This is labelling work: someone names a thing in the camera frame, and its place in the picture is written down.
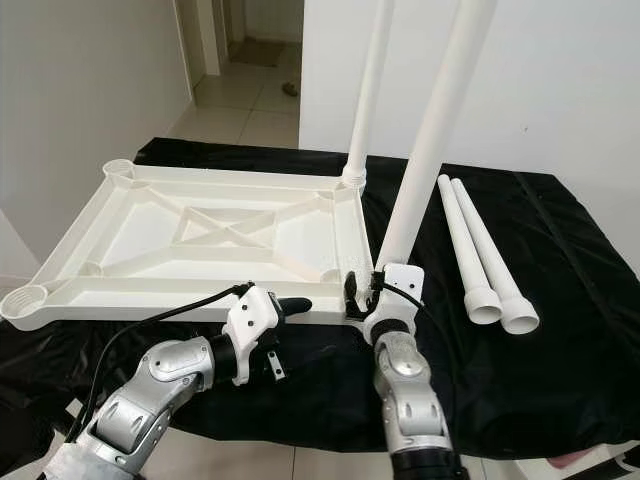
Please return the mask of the brown door mat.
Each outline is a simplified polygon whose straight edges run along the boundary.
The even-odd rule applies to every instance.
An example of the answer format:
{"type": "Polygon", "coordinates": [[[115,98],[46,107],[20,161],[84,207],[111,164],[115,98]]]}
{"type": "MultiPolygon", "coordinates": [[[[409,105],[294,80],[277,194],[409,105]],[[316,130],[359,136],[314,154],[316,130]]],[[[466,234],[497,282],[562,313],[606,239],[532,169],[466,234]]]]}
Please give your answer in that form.
{"type": "Polygon", "coordinates": [[[292,68],[301,63],[298,42],[246,37],[230,45],[230,63],[264,68],[292,68]]]}

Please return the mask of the black table cloth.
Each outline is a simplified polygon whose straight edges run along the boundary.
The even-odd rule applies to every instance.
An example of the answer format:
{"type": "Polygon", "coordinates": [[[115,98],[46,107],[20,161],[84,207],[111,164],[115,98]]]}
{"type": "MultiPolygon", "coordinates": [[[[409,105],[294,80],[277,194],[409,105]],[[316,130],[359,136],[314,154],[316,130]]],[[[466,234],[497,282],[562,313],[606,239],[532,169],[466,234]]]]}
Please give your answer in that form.
{"type": "MultiPolygon", "coordinates": [[[[475,326],[461,306],[452,246],[431,198],[413,264],[428,275],[419,344],[448,413],[454,447],[493,460],[556,457],[640,442],[640,278],[554,175],[447,164],[466,184],[518,288],[541,319],[509,335],[475,326]]],[[[102,388],[118,387],[145,349],[187,339],[197,323],[125,332],[122,323],[0,330],[0,451],[8,470],[49,451],[52,422],[90,388],[111,342],[102,388]]],[[[221,442],[334,452],[385,452],[372,352],[352,328],[282,329],[285,379],[256,372],[246,387],[198,394],[174,429],[221,442]]]]}

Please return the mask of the white plastic table top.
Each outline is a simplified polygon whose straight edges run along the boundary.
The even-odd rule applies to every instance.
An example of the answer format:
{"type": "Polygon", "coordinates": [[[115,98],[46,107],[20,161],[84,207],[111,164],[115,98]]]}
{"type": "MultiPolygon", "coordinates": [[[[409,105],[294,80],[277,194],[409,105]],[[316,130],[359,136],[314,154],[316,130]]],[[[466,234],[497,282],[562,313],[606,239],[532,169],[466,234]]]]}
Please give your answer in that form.
{"type": "Polygon", "coordinates": [[[374,269],[361,195],[330,175],[113,160],[77,219],[0,314],[32,332],[63,320],[134,321],[233,285],[302,297],[302,324],[339,325],[344,283],[374,269]]]}

